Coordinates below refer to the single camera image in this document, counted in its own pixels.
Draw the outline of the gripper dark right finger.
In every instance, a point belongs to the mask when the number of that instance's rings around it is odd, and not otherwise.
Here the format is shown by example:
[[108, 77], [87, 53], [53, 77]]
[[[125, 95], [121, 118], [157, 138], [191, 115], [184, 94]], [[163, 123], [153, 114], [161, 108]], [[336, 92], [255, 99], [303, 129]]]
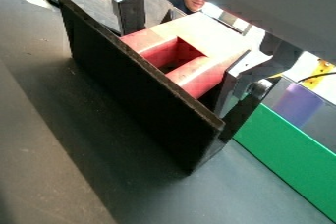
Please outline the gripper dark right finger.
[[244, 53], [224, 72], [215, 115], [223, 118], [243, 99], [251, 84], [289, 69], [301, 53], [300, 48], [267, 32], [260, 45]]

